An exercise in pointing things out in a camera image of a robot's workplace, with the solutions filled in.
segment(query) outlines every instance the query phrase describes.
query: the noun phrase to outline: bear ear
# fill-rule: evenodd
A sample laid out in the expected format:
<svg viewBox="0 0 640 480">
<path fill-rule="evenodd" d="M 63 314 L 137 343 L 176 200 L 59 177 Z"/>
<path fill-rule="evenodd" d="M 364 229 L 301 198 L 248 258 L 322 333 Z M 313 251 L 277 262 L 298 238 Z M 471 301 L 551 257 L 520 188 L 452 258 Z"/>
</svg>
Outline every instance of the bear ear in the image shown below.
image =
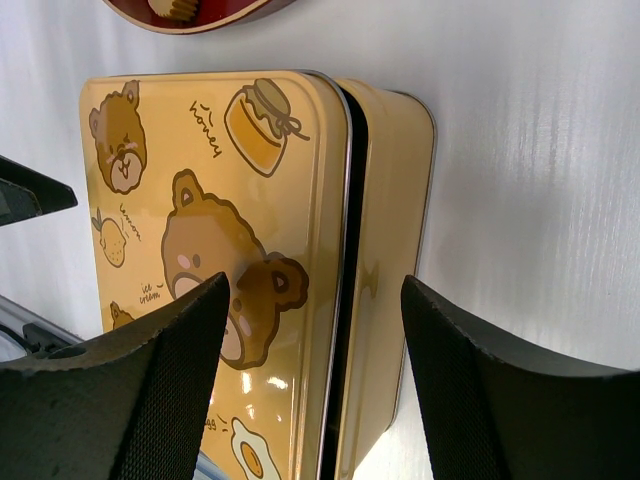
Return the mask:
<svg viewBox="0 0 640 480">
<path fill-rule="evenodd" d="M 91 128 L 91 136 L 96 138 L 98 136 L 98 126 L 100 125 L 100 112 L 95 108 L 91 110 L 89 114 L 89 128 Z"/>
<path fill-rule="evenodd" d="M 133 108 L 138 108 L 138 103 L 140 102 L 140 82 L 138 80 L 131 80 L 124 84 L 122 87 L 122 96 L 127 99 L 127 101 L 133 105 Z"/>
<path fill-rule="evenodd" d="M 111 317 L 115 320 L 120 316 L 120 307 L 116 302 L 111 302 Z"/>
<path fill-rule="evenodd" d="M 271 260 L 271 281 L 281 309 L 300 308 L 307 301 L 309 277 L 302 265 L 291 258 Z"/>
<path fill-rule="evenodd" d="M 178 173 L 173 180 L 173 206 L 176 210 L 193 202 L 202 201 L 204 192 L 196 175 L 191 170 Z"/>
</svg>

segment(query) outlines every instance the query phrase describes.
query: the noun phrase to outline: red object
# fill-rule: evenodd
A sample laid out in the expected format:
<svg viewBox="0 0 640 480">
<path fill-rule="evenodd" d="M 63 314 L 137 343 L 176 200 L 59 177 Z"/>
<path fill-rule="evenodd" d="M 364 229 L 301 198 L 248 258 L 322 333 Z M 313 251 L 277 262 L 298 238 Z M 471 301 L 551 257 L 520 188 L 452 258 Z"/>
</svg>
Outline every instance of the red object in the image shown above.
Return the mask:
<svg viewBox="0 0 640 480">
<path fill-rule="evenodd" d="M 293 0 L 200 0 L 195 18 L 179 22 L 159 17 L 147 0 L 104 0 L 136 25 L 161 33 L 189 34 L 213 30 L 238 21 L 264 17 Z"/>
</svg>

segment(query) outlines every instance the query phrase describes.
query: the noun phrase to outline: black textured pad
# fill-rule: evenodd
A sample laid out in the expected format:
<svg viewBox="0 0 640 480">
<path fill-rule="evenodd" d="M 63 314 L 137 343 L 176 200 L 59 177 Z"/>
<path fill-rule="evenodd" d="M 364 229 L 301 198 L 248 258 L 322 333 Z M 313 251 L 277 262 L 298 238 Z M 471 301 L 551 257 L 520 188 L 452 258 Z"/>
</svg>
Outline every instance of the black textured pad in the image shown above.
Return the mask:
<svg viewBox="0 0 640 480">
<path fill-rule="evenodd" d="M 0 155 L 0 226 L 77 204 L 68 186 Z"/>
<path fill-rule="evenodd" d="M 0 478 L 191 480 L 228 305 L 217 275 L 56 358 L 0 364 Z"/>
<path fill-rule="evenodd" d="M 414 278 L 402 308 L 437 480 L 640 478 L 640 372 L 539 347 Z"/>
<path fill-rule="evenodd" d="M 435 479 L 509 478 L 472 345 L 413 278 L 402 316 Z"/>
</svg>

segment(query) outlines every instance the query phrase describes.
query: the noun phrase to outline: box lid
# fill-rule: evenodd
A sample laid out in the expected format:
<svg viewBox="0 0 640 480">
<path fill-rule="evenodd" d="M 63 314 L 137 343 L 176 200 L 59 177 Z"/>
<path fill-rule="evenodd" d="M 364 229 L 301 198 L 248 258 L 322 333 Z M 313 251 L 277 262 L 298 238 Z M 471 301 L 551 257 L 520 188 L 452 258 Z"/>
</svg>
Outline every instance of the box lid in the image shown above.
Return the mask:
<svg viewBox="0 0 640 480">
<path fill-rule="evenodd" d="M 342 99 L 294 72 L 113 77 L 87 82 L 80 118 L 105 331 L 224 270 L 202 451 L 231 478 L 312 478 L 341 268 Z"/>
</svg>

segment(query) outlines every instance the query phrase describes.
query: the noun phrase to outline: honey jar illustration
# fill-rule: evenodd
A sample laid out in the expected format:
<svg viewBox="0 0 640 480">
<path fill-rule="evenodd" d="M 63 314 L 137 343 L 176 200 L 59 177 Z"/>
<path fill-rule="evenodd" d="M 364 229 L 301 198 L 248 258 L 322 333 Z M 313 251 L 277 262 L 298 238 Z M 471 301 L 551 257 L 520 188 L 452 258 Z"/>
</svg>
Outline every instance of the honey jar illustration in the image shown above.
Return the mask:
<svg viewBox="0 0 640 480">
<path fill-rule="evenodd" d="M 263 177 L 277 170 L 289 135 L 309 140 L 300 133 L 302 125 L 291 115 L 284 92 L 268 78 L 258 78 L 236 93 L 224 123 L 238 153 Z"/>
</svg>

